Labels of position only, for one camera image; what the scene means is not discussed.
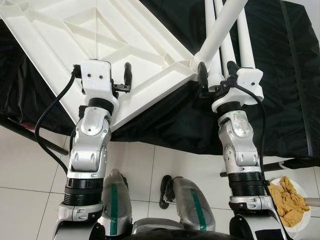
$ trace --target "white tile floor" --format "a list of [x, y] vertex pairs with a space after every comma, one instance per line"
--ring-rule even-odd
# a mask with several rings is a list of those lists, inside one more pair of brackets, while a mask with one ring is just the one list
[[[68, 149], [69, 141], [64, 136], [47, 133], [47, 137]], [[68, 157], [61, 159], [68, 163]], [[216, 230], [229, 232], [233, 213], [228, 206], [228, 181], [219, 177], [225, 170], [221, 156], [196, 155], [140, 142], [111, 142], [107, 161], [107, 173], [118, 168], [127, 177], [134, 221], [146, 217], [179, 221], [175, 205], [167, 210], [158, 205], [161, 179], [170, 174], [195, 182], [209, 202]], [[265, 158], [266, 163], [275, 161], [279, 158]], [[319, 197], [319, 167], [266, 175], [270, 180], [289, 176], [309, 197]], [[50, 240], [65, 183], [64, 172], [36, 143], [0, 127], [1, 240]], [[309, 225], [296, 239], [320, 240], [320, 210], [312, 209], [311, 215]]]

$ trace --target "yellow cloth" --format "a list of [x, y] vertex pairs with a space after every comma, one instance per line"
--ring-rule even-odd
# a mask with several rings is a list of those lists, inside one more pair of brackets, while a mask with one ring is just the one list
[[305, 199], [297, 193], [287, 176], [280, 180], [280, 186], [271, 184], [269, 191], [277, 207], [278, 214], [283, 225], [293, 228], [310, 210]]

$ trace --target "white plate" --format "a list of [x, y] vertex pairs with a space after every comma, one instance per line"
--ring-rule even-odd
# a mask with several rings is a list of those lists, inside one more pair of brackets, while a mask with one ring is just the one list
[[[277, 178], [277, 179], [272, 180], [270, 183], [281, 187], [280, 180], [281, 180], [281, 178]], [[296, 192], [298, 194], [300, 194], [304, 198], [308, 197], [306, 192], [302, 189], [302, 187], [298, 183], [296, 183], [295, 181], [293, 181], [291, 179], [290, 179], [290, 182], [292, 183], [294, 189], [296, 190]], [[284, 228], [289, 233], [300, 232], [302, 229], [304, 229], [308, 225], [310, 218], [311, 218], [311, 210], [305, 211], [303, 213], [302, 220], [296, 226], [294, 226], [294, 227], [284, 226]]]

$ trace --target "metal bar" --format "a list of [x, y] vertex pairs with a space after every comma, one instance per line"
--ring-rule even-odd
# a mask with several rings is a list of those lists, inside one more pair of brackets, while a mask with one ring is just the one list
[[320, 207], [320, 198], [305, 197], [304, 200], [309, 207]]
[[[6, 129], [9, 129], [27, 139], [30, 139], [34, 142], [36, 141], [35, 135], [32, 131], [24, 128], [23, 126], [11, 121], [10, 119], [0, 116], [0, 125], [5, 127]], [[58, 152], [59, 154], [65, 155], [67, 156], [69, 154], [69, 152], [65, 149], [63, 149], [62, 147], [54, 144], [51, 141], [48, 141], [47, 139], [40, 137], [41, 141], [43, 142], [43, 144], [48, 147], [49, 149], [52, 149], [56, 152]]]

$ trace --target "black cloth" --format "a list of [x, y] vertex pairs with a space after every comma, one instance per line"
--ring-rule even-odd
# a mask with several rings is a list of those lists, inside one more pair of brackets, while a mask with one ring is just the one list
[[[3, 20], [0, 20], [0, 115], [33, 129], [55, 98]], [[59, 103], [48, 113], [42, 127], [70, 135], [74, 123]]]
[[[191, 53], [203, 44], [204, 1], [140, 0]], [[319, 43], [303, 6], [279, 0], [250, 0], [246, 17], [267, 115], [265, 155], [319, 158]], [[236, 25], [230, 31], [240, 65]], [[113, 141], [140, 141], [196, 154], [221, 155], [218, 116], [195, 108], [199, 87], [190, 81], [112, 133]], [[259, 146], [258, 105], [244, 108]]]

